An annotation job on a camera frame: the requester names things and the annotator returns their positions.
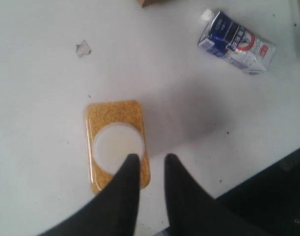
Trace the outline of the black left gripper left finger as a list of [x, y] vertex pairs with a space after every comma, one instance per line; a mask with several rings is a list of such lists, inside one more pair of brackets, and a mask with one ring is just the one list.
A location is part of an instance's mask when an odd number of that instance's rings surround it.
[[129, 154], [107, 186], [43, 236], [132, 236], [140, 197], [140, 160]]

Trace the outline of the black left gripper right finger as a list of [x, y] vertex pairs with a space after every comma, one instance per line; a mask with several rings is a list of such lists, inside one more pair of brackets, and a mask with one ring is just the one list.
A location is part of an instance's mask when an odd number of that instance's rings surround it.
[[263, 231], [212, 198], [178, 156], [164, 160], [164, 193], [172, 236], [261, 236]]

